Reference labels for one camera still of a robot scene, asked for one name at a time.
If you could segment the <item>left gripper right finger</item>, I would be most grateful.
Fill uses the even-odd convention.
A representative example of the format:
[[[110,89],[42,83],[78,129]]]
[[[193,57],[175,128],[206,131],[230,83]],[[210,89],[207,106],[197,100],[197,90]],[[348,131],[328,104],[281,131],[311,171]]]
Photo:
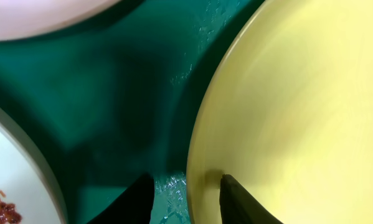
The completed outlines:
[[[229,174],[220,180],[219,203],[223,224],[282,224]]]

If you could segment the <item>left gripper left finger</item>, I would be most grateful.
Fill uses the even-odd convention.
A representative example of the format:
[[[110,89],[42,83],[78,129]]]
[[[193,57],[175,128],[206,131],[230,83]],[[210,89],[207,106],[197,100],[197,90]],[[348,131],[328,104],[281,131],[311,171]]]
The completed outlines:
[[[154,204],[154,179],[141,175],[88,224],[149,224]]]

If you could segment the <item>yellow green rimmed plate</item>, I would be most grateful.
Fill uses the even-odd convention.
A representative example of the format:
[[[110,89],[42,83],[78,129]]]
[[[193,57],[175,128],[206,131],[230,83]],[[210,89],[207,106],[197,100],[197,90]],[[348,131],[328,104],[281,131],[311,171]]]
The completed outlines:
[[[373,0],[258,8],[197,115],[193,223],[220,223],[223,174],[283,223],[373,223]]]

